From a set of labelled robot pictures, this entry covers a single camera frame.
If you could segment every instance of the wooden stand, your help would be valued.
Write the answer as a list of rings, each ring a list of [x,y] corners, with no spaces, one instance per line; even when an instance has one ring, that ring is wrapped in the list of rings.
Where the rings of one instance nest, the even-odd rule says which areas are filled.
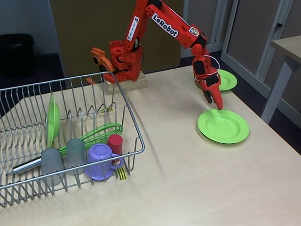
[[[124,91],[135,90],[135,89],[143,89],[147,87],[146,77],[143,72],[140,72],[137,81],[122,81],[119,83]],[[114,84],[109,81],[105,81],[105,86],[109,94],[113,93]],[[114,92],[120,92],[117,85],[115,85]]]

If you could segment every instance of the table leg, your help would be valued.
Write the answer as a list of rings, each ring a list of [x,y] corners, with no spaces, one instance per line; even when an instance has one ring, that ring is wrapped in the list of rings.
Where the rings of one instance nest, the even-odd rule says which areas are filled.
[[[262,120],[264,120],[267,124],[269,124],[269,122],[272,119],[272,116],[277,108],[277,105],[288,83],[288,80],[290,79],[292,73],[298,69],[298,67],[299,64],[297,62],[295,62],[289,57],[285,57],[276,83],[272,91],[269,93],[269,97],[261,113]]]

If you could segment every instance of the gray plastic cup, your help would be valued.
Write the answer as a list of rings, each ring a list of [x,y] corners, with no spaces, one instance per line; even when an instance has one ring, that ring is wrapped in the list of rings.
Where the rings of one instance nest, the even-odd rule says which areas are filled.
[[[66,144],[65,166],[67,169],[82,166],[87,163],[84,142],[80,139],[71,139]],[[78,174],[85,172],[85,168],[77,169]]]
[[[54,173],[56,171],[64,170],[64,164],[62,161],[61,154],[56,148],[47,148],[42,152],[41,155],[41,171],[42,175]],[[42,180],[45,181],[49,186],[56,186],[61,183],[61,179],[58,175],[47,177]]]

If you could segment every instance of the purple mug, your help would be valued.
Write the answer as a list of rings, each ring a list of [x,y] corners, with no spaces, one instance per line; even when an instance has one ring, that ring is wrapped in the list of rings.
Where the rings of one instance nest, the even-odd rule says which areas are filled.
[[[88,163],[110,159],[117,157],[118,154],[113,154],[112,149],[105,144],[96,144],[90,147],[88,153]],[[123,165],[123,158],[119,159],[120,162],[117,166],[112,165],[112,161],[95,164],[85,168],[85,173],[93,180],[105,180],[112,176],[114,169],[120,168]]]

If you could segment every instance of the metal wire basket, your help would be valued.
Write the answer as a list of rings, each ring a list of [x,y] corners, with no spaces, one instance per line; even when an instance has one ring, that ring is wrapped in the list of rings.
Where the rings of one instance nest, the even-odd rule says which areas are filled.
[[[26,202],[28,198],[33,200],[35,197],[54,195],[55,191],[62,189],[68,191],[73,186],[81,188],[84,183],[98,183],[85,174],[78,175],[77,170],[117,159],[114,157],[48,175],[41,175],[40,168],[36,168],[20,175],[6,176],[14,166],[39,157],[47,148],[47,105],[51,94],[55,96],[61,112],[59,135],[52,147],[65,146],[69,139],[79,138],[108,122],[119,122],[126,131],[122,135],[123,167],[128,175],[131,174],[135,155],[145,149],[143,138],[127,97],[115,76],[111,73],[116,81],[114,89],[119,89],[120,92],[109,95],[105,91],[102,74],[94,73],[0,90],[1,207]],[[88,85],[87,78],[97,84]],[[49,186],[45,179],[54,175],[60,177],[61,183]],[[114,175],[111,178],[118,179],[116,171]]]

